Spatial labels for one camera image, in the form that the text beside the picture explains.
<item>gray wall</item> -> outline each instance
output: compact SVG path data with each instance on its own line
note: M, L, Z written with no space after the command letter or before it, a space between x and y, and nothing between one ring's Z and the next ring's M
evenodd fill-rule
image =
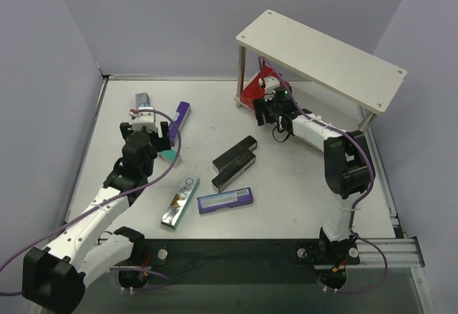
M409 74L374 133L438 313L456 313L458 0L404 0L375 54Z
M102 77L62 0L0 0L0 260L62 221ZM20 290L21 260L0 274ZM0 313L23 313L22 297Z
M104 74L236 77L235 36L266 9L373 52L401 0L64 2Z

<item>table surface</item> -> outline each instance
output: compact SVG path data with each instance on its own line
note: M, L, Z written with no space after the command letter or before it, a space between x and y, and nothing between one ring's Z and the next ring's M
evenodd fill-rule
M292 83L302 107L340 128L356 129L357 119L297 89L303 84ZM258 127L250 110L235 108L235 89L235 81L109 81L69 218L76 217L94 199L111 172L124 145L120 122L129 121L135 94L147 92L152 105L170 116L180 101L191 104L191 114L182 131L183 161L163 180L147 188L109 230L127 226L149 239L317 238L334 196L324 179L322 153L296 137L284 143L274 141L272 125ZM251 187L254 203L199 215L195 198L214 193L211 179L216 174L212 161L249 134L258 140L256 162L227 191ZM164 160L157 158L150 180L167 167ZM161 217L187 172L200 177L198 190L177 229L161 227ZM379 177L356 214L355 231L363 237L394 237Z
M272 10L261 14L236 40L376 114L385 112L407 75L401 67Z

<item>black motor joint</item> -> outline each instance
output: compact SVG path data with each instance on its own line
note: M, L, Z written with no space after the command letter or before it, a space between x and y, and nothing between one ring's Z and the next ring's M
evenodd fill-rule
M293 120L301 113L296 108L288 90L276 87L273 94L266 94L253 100L253 106L258 126L263 126L265 123L276 123L279 132L293 135ZM304 109L304 112L311 113L307 109Z

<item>black rectangular box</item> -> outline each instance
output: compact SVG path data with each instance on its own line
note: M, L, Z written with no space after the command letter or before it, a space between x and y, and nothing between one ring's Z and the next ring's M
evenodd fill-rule
M254 162L256 156L249 150L242 152L225 169L212 180L212 188L216 192L222 192L226 187L239 178Z
M254 151L258 146L258 142L254 137L248 135L245 139L240 141L236 146L230 148L228 151L222 153L218 158L213 160L213 169L217 173L221 173L230 162L238 157L244 151Z

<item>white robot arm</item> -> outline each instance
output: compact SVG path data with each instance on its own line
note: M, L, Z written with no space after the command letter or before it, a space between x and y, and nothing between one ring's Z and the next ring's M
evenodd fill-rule
M302 115L277 78L267 77L264 82L264 96L253 101L258 125L274 123L278 132L288 133L287 138L290 135L299 137L324 153L326 182L336 195L327 210L322 233L329 244L344 244L352 236L349 226L353 204L369 186L368 168L355 146L342 134L329 129L331 124L306 109L308 117ZM357 141L371 162L363 133L346 133Z
M71 313L85 289L111 267L126 260L135 265L144 261L145 237L127 227L114 231L106 242L95 247L97 239L133 205L142 190L104 202L147 184L157 153L170 149L167 123L161 122L160 137L154 116L143 114L137 118L131 113L133 121L120 125L125 139L122 157L84 212L99 209L69 226L42 250L33 247L24 256L22 295L28 300L57 313Z

